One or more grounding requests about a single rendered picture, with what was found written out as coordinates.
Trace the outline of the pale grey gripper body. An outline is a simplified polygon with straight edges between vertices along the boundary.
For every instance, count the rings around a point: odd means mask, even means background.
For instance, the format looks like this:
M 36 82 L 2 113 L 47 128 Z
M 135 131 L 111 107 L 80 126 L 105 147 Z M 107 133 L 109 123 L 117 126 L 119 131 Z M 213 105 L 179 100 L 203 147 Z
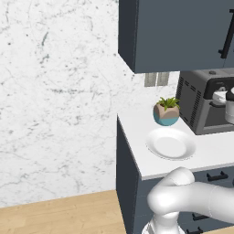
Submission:
M 225 119 L 227 122 L 234 124 L 234 102 L 226 103 Z

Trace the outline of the grey black toaster oven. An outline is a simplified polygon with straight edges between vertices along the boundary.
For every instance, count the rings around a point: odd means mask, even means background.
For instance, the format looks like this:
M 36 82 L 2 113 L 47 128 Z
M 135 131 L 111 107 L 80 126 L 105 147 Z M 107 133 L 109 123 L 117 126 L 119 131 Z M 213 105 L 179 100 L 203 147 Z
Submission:
M 226 103 L 234 102 L 234 69 L 181 71 L 175 97 L 196 135 L 234 131 L 225 119 Z

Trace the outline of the green plant in round pot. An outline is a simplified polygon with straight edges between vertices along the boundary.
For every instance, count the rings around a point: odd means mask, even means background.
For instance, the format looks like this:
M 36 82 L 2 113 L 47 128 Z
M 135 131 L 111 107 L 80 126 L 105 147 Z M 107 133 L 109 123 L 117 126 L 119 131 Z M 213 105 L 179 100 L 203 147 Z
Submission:
M 180 109 L 178 102 L 179 99 L 176 97 L 167 99 L 161 97 L 153 109 L 154 120 L 162 126 L 170 126 L 176 123 Z

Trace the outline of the white round plate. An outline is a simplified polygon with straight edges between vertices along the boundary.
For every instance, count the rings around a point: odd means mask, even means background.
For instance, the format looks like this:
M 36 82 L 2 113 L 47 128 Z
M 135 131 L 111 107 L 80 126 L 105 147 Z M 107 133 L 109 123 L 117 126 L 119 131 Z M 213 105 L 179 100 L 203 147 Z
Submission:
M 186 160 L 196 151 L 194 139 L 175 128 L 158 128 L 151 131 L 145 140 L 147 148 L 166 160 Z

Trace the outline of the dark blue drawer front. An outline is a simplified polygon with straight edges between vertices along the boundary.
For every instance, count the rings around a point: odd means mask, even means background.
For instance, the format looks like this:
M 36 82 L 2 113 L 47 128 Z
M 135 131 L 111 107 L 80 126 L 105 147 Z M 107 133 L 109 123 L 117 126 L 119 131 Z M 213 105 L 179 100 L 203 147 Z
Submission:
M 227 174 L 229 178 L 208 182 L 207 173 L 209 173 L 211 176 L 218 176 L 221 171 Z M 197 182 L 208 183 L 216 186 L 234 187 L 234 166 L 195 172 L 194 177 Z

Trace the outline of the dark blue base cabinet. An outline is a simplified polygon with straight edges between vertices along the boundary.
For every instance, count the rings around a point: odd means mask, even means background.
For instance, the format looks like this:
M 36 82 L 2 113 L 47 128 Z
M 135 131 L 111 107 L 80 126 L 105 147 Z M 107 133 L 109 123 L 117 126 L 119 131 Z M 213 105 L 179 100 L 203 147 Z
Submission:
M 120 118 L 117 118 L 116 192 L 127 234 L 142 234 L 153 217 L 146 196 L 161 180 L 161 177 L 143 180 L 133 159 L 133 152 L 125 135 Z M 184 232 L 200 227 L 204 232 L 230 227 L 230 224 L 213 218 L 194 221 L 194 212 L 179 215 L 178 224 Z

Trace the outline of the grey wall socket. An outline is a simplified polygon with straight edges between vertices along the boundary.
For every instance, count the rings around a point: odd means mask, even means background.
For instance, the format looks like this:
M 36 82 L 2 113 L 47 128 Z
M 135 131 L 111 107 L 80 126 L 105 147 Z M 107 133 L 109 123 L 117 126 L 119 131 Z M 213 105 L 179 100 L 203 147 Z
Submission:
M 156 84 L 156 73 L 146 73 L 144 78 L 145 87 L 154 87 Z
M 158 86 L 166 86 L 169 80 L 169 72 L 159 72 L 157 78 Z

